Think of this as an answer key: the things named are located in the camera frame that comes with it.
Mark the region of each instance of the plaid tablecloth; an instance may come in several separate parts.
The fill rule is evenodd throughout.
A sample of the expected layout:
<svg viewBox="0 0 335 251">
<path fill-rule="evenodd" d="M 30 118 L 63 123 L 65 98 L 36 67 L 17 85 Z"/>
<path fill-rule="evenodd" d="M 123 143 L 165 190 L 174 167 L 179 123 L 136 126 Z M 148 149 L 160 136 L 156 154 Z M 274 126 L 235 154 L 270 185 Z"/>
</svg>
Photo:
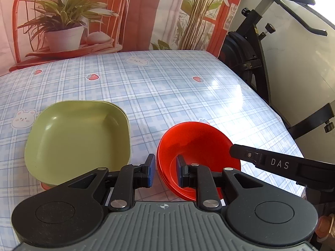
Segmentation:
<svg viewBox="0 0 335 251">
<path fill-rule="evenodd" d="M 24 164 L 31 125 L 47 106 L 66 100 L 104 100 L 122 107 L 130 120 L 132 163 L 155 154 L 167 129 L 185 121 L 208 123 L 233 143 L 302 157 L 276 113 L 204 51 L 115 53 L 17 70 L 0 77 L 0 251 L 18 244 L 10 223 L 14 207 L 43 191 Z M 244 161 L 242 171 L 297 195 L 303 191 Z M 139 189 L 136 199 L 180 200 L 157 174 L 153 187 Z"/>
</svg>

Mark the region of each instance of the printed backdrop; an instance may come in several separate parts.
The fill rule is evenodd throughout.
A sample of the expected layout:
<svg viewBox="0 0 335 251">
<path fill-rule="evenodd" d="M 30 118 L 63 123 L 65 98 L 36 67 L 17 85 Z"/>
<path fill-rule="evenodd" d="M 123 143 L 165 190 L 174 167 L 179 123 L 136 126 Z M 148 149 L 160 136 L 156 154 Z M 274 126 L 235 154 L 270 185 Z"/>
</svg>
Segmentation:
<svg viewBox="0 0 335 251">
<path fill-rule="evenodd" d="M 0 0 L 0 75 L 139 50 L 218 56 L 240 0 Z"/>
</svg>

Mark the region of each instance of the red chair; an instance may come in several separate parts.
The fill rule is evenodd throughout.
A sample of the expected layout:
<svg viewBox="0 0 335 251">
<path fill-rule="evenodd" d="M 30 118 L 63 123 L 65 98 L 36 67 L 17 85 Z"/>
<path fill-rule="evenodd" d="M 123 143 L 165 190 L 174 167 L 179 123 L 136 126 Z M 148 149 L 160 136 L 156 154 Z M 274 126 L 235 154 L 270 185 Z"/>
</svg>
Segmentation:
<svg viewBox="0 0 335 251">
<path fill-rule="evenodd" d="M 57 61 L 59 59 L 73 58 L 83 55 L 115 53 L 122 49 L 120 39 L 123 35 L 124 21 L 127 13 L 128 0 L 99 0 L 107 4 L 107 9 L 113 10 L 118 17 L 101 17 L 103 24 L 89 23 L 88 33 L 102 31 L 109 35 L 113 41 L 109 43 L 87 46 L 82 44 L 78 50 L 58 53 L 57 58 L 50 56 L 50 50 L 44 38 L 44 34 L 31 40 L 32 33 L 27 28 L 17 28 L 28 20 L 38 16 L 34 10 L 36 0 L 14 0 L 12 10 L 13 41 L 16 64 L 9 71 L 35 66 L 43 63 Z"/>
</svg>

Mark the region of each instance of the cartoon bear face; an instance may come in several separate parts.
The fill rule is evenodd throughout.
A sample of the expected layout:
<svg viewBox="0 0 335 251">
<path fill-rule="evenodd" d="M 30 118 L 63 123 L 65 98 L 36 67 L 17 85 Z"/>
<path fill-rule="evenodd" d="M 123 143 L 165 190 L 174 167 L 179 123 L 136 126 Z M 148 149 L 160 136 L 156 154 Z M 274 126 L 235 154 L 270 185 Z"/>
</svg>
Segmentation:
<svg viewBox="0 0 335 251">
<path fill-rule="evenodd" d="M 138 58 L 137 56 L 130 56 L 129 58 L 126 58 L 126 61 L 128 63 L 134 64 L 137 66 L 147 66 L 149 60 L 145 58 Z"/>
<path fill-rule="evenodd" d="M 12 120 L 12 127 L 17 129 L 23 129 L 32 126 L 35 121 L 35 114 L 36 111 L 34 109 L 31 109 L 27 112 L 20 109 Z"/>
</svg>

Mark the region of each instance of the red bowl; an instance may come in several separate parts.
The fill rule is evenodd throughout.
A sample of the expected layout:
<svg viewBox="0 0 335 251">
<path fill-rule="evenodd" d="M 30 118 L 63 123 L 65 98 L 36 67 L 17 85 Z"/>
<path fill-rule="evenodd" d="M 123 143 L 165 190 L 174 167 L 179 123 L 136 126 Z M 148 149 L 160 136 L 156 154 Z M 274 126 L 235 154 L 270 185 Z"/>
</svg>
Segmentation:
<svg viewBox="0 0 335 251">
<path fill-rule="evenodd" d="M 185 200 L 196 200 L 195 189 L 178 186 L 175 158 L 183 155 L 187 164 L 198 163 L 211 171 L 225 167 L 241 170 L 241 162 L 232 158 L 232 142 L 220 130 L 201 122 L 184 122 L 171 127 L 157 148 L 157 168 L 169 189 Z"/>
</svg>

